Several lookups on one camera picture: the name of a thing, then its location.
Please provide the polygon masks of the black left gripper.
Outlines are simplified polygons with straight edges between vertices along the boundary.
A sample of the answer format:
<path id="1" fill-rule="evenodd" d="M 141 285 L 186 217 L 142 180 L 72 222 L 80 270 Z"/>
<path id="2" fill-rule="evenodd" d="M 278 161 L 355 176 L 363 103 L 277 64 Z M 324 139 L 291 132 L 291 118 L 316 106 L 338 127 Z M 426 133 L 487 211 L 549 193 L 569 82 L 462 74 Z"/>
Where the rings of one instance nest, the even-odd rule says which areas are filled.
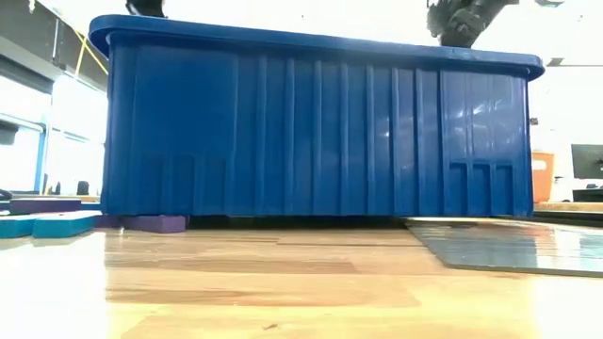
<path id="1" fill-rule="evenodd" d="M 129 14 L 165 18 L 164 0 L 126 0 L 125 7 Z"/>

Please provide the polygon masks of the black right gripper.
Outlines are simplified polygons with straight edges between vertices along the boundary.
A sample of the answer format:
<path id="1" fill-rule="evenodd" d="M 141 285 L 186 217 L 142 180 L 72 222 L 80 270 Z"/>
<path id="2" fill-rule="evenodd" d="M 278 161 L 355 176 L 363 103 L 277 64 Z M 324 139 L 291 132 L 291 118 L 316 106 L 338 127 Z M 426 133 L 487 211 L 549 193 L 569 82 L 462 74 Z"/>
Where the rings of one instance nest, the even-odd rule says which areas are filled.
<path id="1" fill-rule="evenodd" d="M 488 23 L 482 1 L 438 0 L 428 5 L 427 28 L 441 46 L 471 48 Z"/>

